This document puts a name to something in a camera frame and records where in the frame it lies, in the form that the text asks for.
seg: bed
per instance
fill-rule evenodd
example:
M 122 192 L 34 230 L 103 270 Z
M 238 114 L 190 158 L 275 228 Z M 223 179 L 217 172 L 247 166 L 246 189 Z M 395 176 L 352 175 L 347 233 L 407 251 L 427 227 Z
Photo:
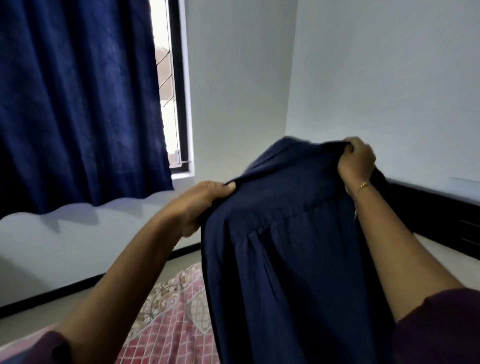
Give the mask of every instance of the bed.
M 19 363 L 49 329 L 1 347 L 0 363 Z M 219 363 L 200 263 L 153 287 L 116 363 Z

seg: forearm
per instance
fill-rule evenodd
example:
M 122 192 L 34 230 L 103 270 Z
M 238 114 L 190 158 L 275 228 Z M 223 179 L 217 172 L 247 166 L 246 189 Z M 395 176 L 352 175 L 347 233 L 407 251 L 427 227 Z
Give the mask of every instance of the forearm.
M 58 327 L 73 362 L 113 363 L 169 254 L 181 236 L 160 211 L 116 259 L 87 300 Z
M 358 216 L 396 321 L 426 297 L 462 287 L 406 228 L 372 186 L 359 191 Z

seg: window frame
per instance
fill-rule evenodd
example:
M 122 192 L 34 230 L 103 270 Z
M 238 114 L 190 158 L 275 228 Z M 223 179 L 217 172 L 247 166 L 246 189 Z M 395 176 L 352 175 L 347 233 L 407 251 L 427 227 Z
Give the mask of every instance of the window frame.
M 173 92 L 177 109 L 178 141 L 180 147 L 181 166 L 170 168 L 170 172 L 189 172 L 188 121 L 185 97 L 185 74 L 183 68 L 183 52 L 180 23 L 180 0 L 165 0 L 168 5 L 168 29 L 170 31 L 170 54 L 172 59 Z

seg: purple sleeve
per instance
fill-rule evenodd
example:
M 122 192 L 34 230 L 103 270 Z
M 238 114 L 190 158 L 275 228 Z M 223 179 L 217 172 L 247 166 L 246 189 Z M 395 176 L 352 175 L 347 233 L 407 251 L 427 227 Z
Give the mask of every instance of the purple sleeve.
M 427 298 L 393 333 L 399 363 L 480 363 L 480 291 L 461 288 Z
M 66 339 L 49 331 L 30 349 L 22 364 L 72 364 L 72 354 Z

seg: hand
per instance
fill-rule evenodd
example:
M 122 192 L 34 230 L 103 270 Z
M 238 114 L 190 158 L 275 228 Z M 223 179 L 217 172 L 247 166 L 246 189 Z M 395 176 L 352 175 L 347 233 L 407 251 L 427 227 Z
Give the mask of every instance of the hand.
M 228 185 L 212 181 L 200 182 L 170 202 L 165 211 L 180 218 L 183 237 L 191 236 L 200 227 L 197 221 L 200 214 L 212 205 L 213 200 L 230 196 L 235 187 L 235 182 Z
M 361 184 L 368 182 L 375 169 L 376 156 L 372 147 L 358 137 L 346 138 L 350 144 L 345 147 L 338 162 L 338 173 L 347 193 L 354 198 Z

